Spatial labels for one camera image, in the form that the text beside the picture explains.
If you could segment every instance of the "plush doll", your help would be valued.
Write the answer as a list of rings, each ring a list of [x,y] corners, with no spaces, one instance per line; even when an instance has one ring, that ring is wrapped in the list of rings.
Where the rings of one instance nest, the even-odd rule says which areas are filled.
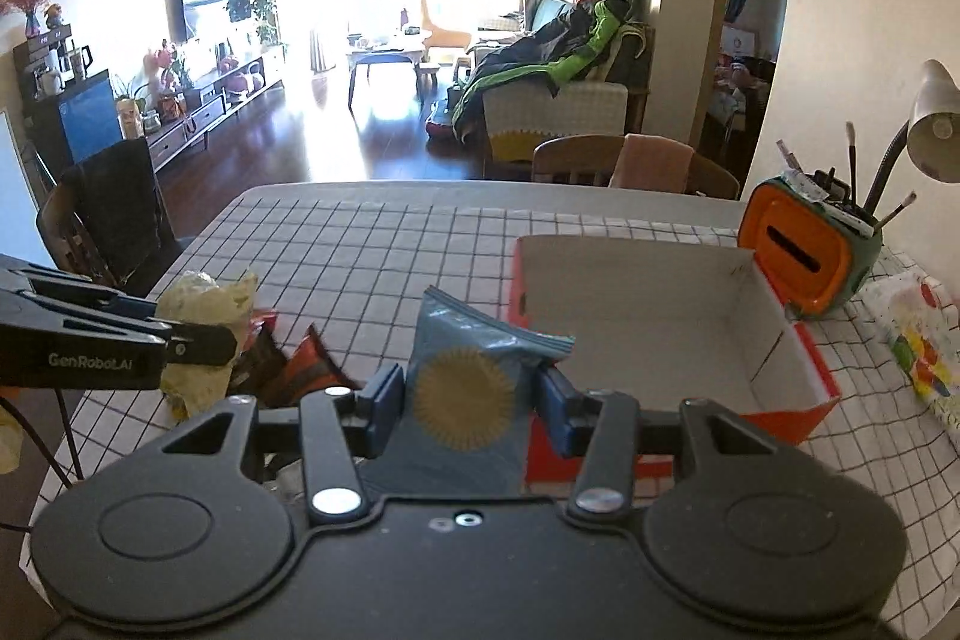
[[[64,8],[59,4],[50,4],[45,12],[47,28],[53,30],[64,24]]]
[[[248,92],[252,87],[253,81],[249,74],[232,74],[227,78],[229,92]]]
[[[152,98],[152,105],[157,103],[157,97],[163,90],[163,82],[160,79],[160,62],[157,61],[155,52],[148,52],[143,56],[143,76],[147,78],[147,90]]]

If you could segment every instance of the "tv cabinet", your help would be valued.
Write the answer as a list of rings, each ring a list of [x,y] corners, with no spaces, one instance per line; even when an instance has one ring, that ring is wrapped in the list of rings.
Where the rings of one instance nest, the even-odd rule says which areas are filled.
[[[208,148],[209,135],[218,125],[237,115],[244,107],[255,101],[273,87],[283,84],[285,62],[282,44],[260,47],[251,52],[235,52],[239,63],[229,71],[213,70],[193,80],[194,89],[187,95],[189,114],[185,118],[163,124],[160,131],[147,134],[150,157],[154,170],[173,161],[186,148],[203,140],[203,149]],[[259,64],[264,78],[263,87],[247,95],[243,100],[227,103],[227,78],[237,73],[246,73],[253,64]]]

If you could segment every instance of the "blue cabinet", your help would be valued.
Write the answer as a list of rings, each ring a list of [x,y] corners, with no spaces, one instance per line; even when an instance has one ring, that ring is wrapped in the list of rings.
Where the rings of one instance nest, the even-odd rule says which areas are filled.
[[[123,139],[108,71],[37,101],[30,112],[28,133],[57,180],[66,167]]]

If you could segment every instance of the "black chair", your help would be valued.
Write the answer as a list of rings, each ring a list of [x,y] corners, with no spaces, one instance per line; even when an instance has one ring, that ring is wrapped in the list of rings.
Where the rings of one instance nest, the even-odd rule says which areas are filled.
[[[192,239],[177,239],[146,140],[123,140],[64,170],[37,215],[58,268],[146,296]]]

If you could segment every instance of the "grid pattern tablecloth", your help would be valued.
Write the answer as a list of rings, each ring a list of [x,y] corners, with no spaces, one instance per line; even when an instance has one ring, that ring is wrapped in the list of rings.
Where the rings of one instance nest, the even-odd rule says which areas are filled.
[[[258,307],[280,312],[277,341],[289,350],[315,323],[349,375],[366,378],[381,362],[410,357],[421,295],[438,285],[506,319],[517,238],[570,234],[690,244],[734,245],[731,229],[646,220],[445,205],[347,202],[311,197],[236,199],[164,276],[155,295],[184,269],[260,284]],[[913,263],[885,251],[876,276]],[[957,326],[956,308],[949,317]],[[885,496],[904,521],[909,554],[884,617],[922,636],[960,594],[960,459],[937,419],[877,339],[861,301],[809,327],[843,401],[803,448]],[[85,472],[159,437],[174,425],[160,391],[91,391],[72,429]],[[56,458],[70,467],[66,444]],[[656,494],[672,482],[642,482]],[[48,474],[36,516],[61,491]],[[21,567],[36,584],[29,541]]]

